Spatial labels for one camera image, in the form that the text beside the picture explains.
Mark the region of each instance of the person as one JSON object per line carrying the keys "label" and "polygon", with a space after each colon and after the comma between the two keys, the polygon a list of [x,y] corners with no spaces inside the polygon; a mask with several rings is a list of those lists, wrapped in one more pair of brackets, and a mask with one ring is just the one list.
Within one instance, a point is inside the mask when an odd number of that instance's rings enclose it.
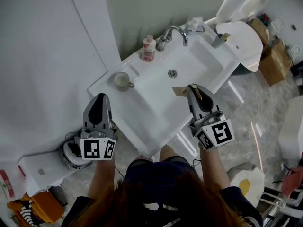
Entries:
{"label": "person", "polygon": [[261,227],[260,213],[231,187],[217,149],[200,150],[201,181],[168,145],[160,161],[139,156],[114,186],[115,161],[98,161],[87,197],[78,197],[62,227]]}

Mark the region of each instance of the soap dispenser bottle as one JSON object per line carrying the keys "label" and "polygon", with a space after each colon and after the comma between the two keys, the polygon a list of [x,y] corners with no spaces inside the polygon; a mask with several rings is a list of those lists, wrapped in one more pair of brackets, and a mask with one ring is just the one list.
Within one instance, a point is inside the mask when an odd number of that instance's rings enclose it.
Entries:
{"label": "soap dispenser bottle", "polygon": [[152,35],[148,35],[143,39],[142,60],[146,62],[153,61],[156,51],[156,41]]}

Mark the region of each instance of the orange object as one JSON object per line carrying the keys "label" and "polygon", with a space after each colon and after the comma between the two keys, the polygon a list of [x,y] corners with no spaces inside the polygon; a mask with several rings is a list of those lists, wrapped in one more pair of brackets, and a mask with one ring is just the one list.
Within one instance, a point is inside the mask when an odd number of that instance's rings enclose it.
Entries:
{"label": "orange object", "polygon": [[49,223],[55,223],[64,213],[64,208],[50,192],[40,192],[33,196],[32,200],[42,214],[50,219]]}
{"label": "orange object", "polygon": [[[40,192],[31,198],[27,194],[24,194],[20,200],[32,200],[31,207],[33,212],[45,223],[55,223],[64,213],[64,208],[50,192]],[[21,203],[17,201],[9,202],[7,207],[16,212],[16,216],[23,226],[30,226],[20,214]]]}

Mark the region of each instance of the paper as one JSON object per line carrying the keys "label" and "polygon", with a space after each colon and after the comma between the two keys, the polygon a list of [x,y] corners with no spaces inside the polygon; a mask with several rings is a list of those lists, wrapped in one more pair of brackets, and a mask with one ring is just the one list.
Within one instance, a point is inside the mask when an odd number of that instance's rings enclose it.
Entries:
{"label": "paper", "polygon": [[187,97],[187,87],[172,87],[176,96]]}
{"label": "paper", "polygon": [[[194,89],[197,97],[202,100],[202,96],[198,90],[198,87],[195,84],[190,84],[190,86]],[[187,97],[187,87],[172,87],[176,96],[184,96]]]}
{"label": "paper", "polygon": [[221,39],[222,41],[226,41],[227,38],[230,37],[230,36],[231,36],[230,34],[224,33],[224,34],[220,37],[220,39]]}

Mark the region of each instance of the white mug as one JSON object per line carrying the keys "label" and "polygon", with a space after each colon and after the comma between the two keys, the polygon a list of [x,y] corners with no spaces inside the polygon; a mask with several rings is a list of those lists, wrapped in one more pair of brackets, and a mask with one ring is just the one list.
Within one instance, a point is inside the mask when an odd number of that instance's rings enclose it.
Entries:
{"label": "white mug", "polygon": [[119,72],[115,75],[114,78],[115,86],[122,91],[127,90],[128,88],[133,88],[134,83],[129,81],[129,75],[125,72]]}

